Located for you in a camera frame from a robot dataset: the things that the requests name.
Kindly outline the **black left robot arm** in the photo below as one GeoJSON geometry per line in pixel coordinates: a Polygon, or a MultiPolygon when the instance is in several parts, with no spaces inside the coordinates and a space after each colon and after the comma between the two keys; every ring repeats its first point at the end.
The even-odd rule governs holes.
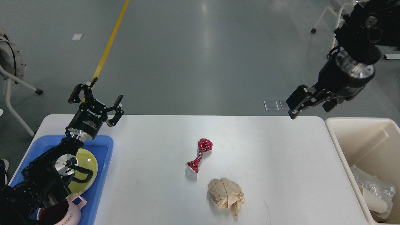
{"type": "Polygon", "coordinates": [[[87,183],[94,172],[79,166],[76,154],[86,140],[95,139],[103,123],[113,127],[124,111],[119,95],[111,107],[95,99],[90,83],[77,84],[68,102],[79,108],[66,127],[65,137],[60,143],[31,161],[23,168],[23,181],[12,186],[1,186],[2,225],[44,225],[38,219],[30,219],[37,208],[50,208],[72,194],[69,184],[74,181],[87,183]]]}

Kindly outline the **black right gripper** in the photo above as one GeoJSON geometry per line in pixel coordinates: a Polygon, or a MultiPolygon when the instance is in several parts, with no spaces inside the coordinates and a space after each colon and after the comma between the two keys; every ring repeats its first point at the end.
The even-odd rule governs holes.
{"type": "Polygon", "coordinates": [[[316,84],[312,87],[300,85],[286,99],[289,116],[293,120],[303,110],[322,102],[328,113],[343,103],[343,97],[358,94],[374,77],[374,65],[354,60],[345,50],[335,52],[319,71],[316,84]],[[343,97],[329,97],[328,92],[343,97]]]}

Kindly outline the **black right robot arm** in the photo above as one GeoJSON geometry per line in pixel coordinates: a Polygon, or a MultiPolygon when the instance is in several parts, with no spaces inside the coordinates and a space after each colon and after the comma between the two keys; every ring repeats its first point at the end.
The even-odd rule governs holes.
{"type": "Polygon", "coordinates": [[[318,104],[329,112],[354,99],[375,77],[374,64],[381,58],[378,46],[399,47],[399,1],[357,3],[334,34],[338,44],[327,54],[317,83],[300,85],[287,98],[291,119],[318,104]]]}

